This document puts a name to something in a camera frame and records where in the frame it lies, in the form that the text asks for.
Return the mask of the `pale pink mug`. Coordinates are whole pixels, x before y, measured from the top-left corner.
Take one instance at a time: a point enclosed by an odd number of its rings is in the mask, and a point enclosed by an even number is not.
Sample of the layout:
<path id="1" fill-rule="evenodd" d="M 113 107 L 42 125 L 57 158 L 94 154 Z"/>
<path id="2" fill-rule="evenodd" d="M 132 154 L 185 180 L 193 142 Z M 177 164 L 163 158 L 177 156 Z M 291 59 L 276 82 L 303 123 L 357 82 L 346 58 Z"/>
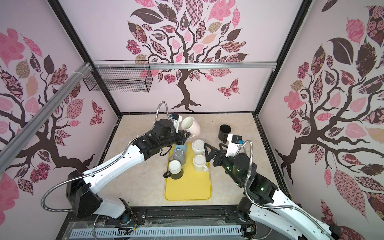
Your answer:
<path id="1" fill-rule="evenodd" d="M 191 134 L 190 138 L 197 137 L 201 133 L 201 126 L 193 117 L 186 117 L 182 121 L 182 129 Z"/>

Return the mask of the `black mug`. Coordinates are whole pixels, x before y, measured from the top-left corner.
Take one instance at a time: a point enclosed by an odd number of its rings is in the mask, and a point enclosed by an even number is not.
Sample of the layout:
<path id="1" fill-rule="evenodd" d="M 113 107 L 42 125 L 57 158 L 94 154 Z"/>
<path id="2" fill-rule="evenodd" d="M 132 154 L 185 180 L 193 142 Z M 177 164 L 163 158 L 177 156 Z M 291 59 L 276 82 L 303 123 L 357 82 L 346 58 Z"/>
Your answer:
<path id="1" fill-rule="evenodd" d="M 228 135 L 231 133 L 232 128 L 229 125 L 221 125 L 219 127 L 219 133 L 218 138 L 220 141 L 222 141 L 224 144 L 227 143 Z"/>

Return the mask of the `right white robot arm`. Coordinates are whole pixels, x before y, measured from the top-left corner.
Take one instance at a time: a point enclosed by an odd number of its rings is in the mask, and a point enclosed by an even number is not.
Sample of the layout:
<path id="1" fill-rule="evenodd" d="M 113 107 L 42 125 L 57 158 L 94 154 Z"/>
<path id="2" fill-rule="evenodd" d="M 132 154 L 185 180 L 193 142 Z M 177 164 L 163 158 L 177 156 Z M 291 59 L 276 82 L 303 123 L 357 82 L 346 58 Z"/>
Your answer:
<path id="1" fill-rule="evenodd" d="M 257 173 L 254 148 L 250 140 L 239 144 L 223 144 L 215 148 L 204 144 L 206 162 L 223 167 L 244 197 L 238 204 L 243 220 L 261 223 L 290 240 L 339 240 L 341 230 L 316 219 L 295 204 L 272 181 Z"/>

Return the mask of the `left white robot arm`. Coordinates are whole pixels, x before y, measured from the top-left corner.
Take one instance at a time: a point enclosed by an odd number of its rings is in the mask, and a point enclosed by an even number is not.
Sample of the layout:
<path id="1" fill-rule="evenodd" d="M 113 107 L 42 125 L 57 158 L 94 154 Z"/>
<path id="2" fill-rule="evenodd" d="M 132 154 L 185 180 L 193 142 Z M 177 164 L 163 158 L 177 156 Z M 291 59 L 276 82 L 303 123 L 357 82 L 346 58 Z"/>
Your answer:
<path id="1" fill-rule="evenodd" d="M 134 139 L 121 154 L 82 174 L 72 172 L 69 177 L 76 180 L 67 184 L 66 197 L 76 217 L 104 215 L 118 219 L 124 214 L 130 215 L 131 209 L 124 199 L 103 197 L 99 195 L 101 189 L 126 170 L 162 152 L 163 148 L 185 144 L 190 135 L 188 131 L 177 130 L 171 120 L 161 119 L 150 131 Z"/>

